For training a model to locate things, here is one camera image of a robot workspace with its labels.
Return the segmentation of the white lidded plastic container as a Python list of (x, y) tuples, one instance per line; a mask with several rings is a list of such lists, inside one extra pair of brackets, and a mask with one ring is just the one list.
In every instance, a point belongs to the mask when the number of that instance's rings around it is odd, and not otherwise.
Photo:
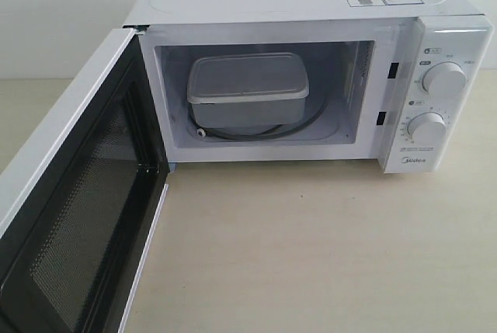
[(187, 87), (195, 121), (214, 129), (296, 123), (308, 94), (304, 62), (288, 52), (201, 58)]

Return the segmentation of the white microwave door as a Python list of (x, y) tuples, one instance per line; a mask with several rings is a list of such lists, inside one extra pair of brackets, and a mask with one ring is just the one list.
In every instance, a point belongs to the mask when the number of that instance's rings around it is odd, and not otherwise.
[(135, 29), (113, 30), (1, 175), (1, 330), (122, 332), (169, 164)]

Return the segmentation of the glass microwave turntable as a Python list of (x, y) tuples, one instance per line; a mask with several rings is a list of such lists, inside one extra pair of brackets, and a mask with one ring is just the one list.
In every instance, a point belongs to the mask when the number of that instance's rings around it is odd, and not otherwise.
[(250, 135), (248, 135), (248, 134), (230, 134), (228, 132), (220, 131), (219, 129), (202, 127), (195, 120), (195, 117), (193, 115), (192, 106), (189, 106), (189, 108), (188, 108), (188, 117), (189, 117), (189, 121), (191, 122), (191, 124), (195, 126), (197, 135), (201, 138), (213, 137), (213, 138), (216, 138), (219, 140), (227, 140), (227, 141), (233, 141), (233, 142), (276, 140), (276, 139), (280, 139), (283, 137), (289, 137), (291, 135), (294, 135), (294, 134), (306, 129), (310, 125), (312, 125), (323, 114), (323, 112), (326, 111), (326, 108), (328, 107), (330, 99), (331, 99), (331, 97), (328, 94), (328, 92), (325, 92), (324, 100), (323, 100), (320, 108), (318, 109), (318, 111), (313, 116), (307, 118), (304, 122), (299, 123), (295, 127), (292, 127), (291, 129), (284, 130), (284, 131), (280, 131), (280, 129), (283, 127), (283, 124), (278, 124), (274, 127), (271, 127), (269, 129), (264, 130), (262, 132), (259, 132), (257, 134), (250, 134)]

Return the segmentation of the white microwave oven body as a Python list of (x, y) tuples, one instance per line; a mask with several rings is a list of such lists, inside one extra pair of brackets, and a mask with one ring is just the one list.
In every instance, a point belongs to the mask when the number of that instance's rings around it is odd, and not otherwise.
[[(172, 164), (221, 161), (374, 159), (386, 173), (436, 170), (481, 66), (493, 27), (468, 0), (350, 7), (346, 0), (137, 0), (125, 26), (140, 34), (148, 77), (160, 94), (160, 123)], [(188, 117), (187, 83), (204, 57), (288, 52), (304, 62), (309, 127), (276, 140), (201, 138)], [(424, 91), (425, 73), (458, 64), (464, 89)], [(408, 123), (438, 113), (436, 144), (415, 143)], [(280, 131), (294, 125), (283, 125)]]

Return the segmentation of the lower white control knob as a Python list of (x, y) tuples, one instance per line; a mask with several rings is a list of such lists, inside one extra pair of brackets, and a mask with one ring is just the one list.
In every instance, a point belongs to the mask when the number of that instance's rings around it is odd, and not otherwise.
[(415, 143), (436, 144), (446, 136), (447, 125), (440, 114), (423, 113), (408, 123), (407, 132)]

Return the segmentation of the white control knob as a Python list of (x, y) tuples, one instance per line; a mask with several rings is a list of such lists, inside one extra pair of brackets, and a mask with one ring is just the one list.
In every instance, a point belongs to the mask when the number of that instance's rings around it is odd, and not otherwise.
[(436, 144), (446, 136), (447, 125), (440, 114), (423, 113), (408, 123), (407, 132), (415, 143)]
[(467, 83), (467, 76), (454, 62), (443, 62), (430, 68), (422, 79), (425, 92), (436, 97), (459, 94)]

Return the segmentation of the upper white control knob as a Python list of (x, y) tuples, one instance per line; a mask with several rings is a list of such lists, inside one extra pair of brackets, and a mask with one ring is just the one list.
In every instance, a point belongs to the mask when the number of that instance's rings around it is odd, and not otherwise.
[(454, 62), (443, 62), (430, 68), (422, 79), (425, 92), (436, 97), (459, 94), (467, 83), (467, 76)]

